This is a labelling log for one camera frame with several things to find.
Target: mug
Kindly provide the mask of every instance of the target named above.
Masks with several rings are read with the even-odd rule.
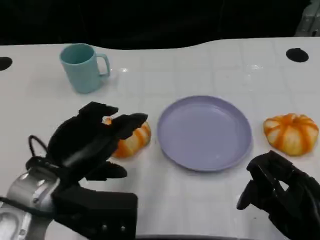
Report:
[[[100,73],[97,58],[104,59],[106,73]],[[104,79],[110,76],[110,64],[107,55],[96,53],[85,43],[67,46],[60,53],[60,61],[73,88],[82,94],[99,89]]]

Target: pumpkin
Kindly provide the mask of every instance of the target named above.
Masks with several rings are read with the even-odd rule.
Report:
[[[295,113],[268,118],[263,123],[263,130],[269,144],[289,156],[310,152],[319,133],[311,118]]]
[[[112,124],[112,118],[107,117],[103,123],[106,125]],[[147,122],[144,122],[140,128],[133,131],[132,136],[118,142],[118,148],[112,156],[119,159],[131,157],[146,146],[150,142],[150,138],[150,126]]]

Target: black robotic glove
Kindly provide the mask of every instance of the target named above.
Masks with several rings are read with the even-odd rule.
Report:
[[[117,111],[116,107],[91,102],[58,127],[48,147],[35,136],[29,138],[32,158],[26,168],[43,168],[60,180],[51,194],[55,212],[47,217],[91,240],[133,240],[136,236],[138,198],[135,194],[94,191],[78,183],[82,178],[105,181],[127,176],[123,167],[107,160],[117,149],[119,140],[130,137],[148,116],[134,113],[114,118],[111,125],[102,122],[103,117]],[[35,155],[33,139],[46,150],[45,157]],[[32,214],[43,215],[34,211]]]
[[[255,157],[247,166],[253,180],[237,209],[250,204],[269,213],[269,219],[291,240],[320,239],[320,185],[274,151]],[[288,185],[284,190],[282,181]]]
[[[41,159],[44,167],[58,173],[61,180],[75,184],[82,178],[105,181],[107,178],[124,178],[124,168],[108,162],[108,158],[118,147],[120,139],[127,139],[133,131],[147,120],[144,113],[121,115],[104,124],[103,117],[118,112],[118,108],[90,102],[79,114],[63,122],[50,138],[48,147],[42,144],[47,154]],[[39,158],[28,161],[26,168],[39,165]]]

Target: white tabletop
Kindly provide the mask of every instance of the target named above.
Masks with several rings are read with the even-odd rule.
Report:
[[[290,112],[306,114],[320,125],[320,38],[221,40],[163,50],[112,50],[113,79],[90,94],[75,93],[59,62],[65,45],[0,46],[13,64],[0,71],[0,194],[24,171],[30,157],[27,137],[46,143],[55,129],[90,101],[119,107],[120,113],[145,112],[153,136],[134,159],[121,163],[124,179],[87,182],[100,191],[133,192],[139,197],[137,233],[195,234],[255,240],[282,240],[267,214],[255,207],[236,209],[250,177],[249,161],[271,147],[262,131],[265,118]],[[287,59],[290,48],[302,48],[310,59]],[[212,95],[237,106],[253,131],[253,149],[227,171],[201,174],[167,160],[156,136],[162,110],[184,96]],[[289,158],[320,181],[320,147]],[[57,223],[48,240],[79,240]]]

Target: plate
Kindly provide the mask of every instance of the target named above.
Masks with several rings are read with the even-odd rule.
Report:
[[[213,96],[190,96],[170,105],[158,121],[157,136],[167,157],[201,172],[235,166],[252,145],[244,114]]]

